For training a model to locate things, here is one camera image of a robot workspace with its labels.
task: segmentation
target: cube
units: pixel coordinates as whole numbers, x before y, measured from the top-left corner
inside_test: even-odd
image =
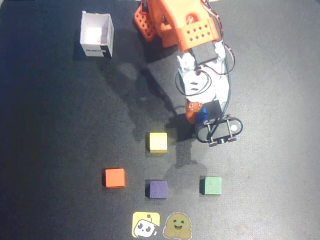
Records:
[[[206,176],[200,180],[200,193],[203,195],[221,195],[222,178],[218,176]]]
[[[106,169],[105,186],[107,188],[124,188],[126,186],[125,170],[123,168]]]
[[[150,181],[150,199],[167,199],[168,197],[168,183],[163,180]]]
[[[166,153],[168,149],[166,132],[151,132],[150,133],[150,153]]]

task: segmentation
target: cartoon sticker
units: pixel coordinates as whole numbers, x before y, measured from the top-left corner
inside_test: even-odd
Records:
[[[150,238],[159,232],[160,214],[157,212],[137,211],[132,216],[132,236]]]
[[[171,214],[165,222],[163,236],[168,239],[191,239],[192,232],[190,218],[182,212]]]

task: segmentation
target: blue part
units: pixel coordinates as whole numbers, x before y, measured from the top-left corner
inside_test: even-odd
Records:
[[[208,112],[205,107],[203,107],[200,111],[195,114],[195,124],[196,125],[203,125],[204,121],[208,121]]]

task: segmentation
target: white cardboard box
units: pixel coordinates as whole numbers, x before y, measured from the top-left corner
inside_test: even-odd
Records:
[[[109,13],[82,11],[80,44],[86,56],[112,57],[114,32]]]

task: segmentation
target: green cube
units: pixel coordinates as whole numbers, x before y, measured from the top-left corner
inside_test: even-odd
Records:
[[[200,180],[200,193],[202,195],[221,195],[222,178],[219,176],[205,176]]]

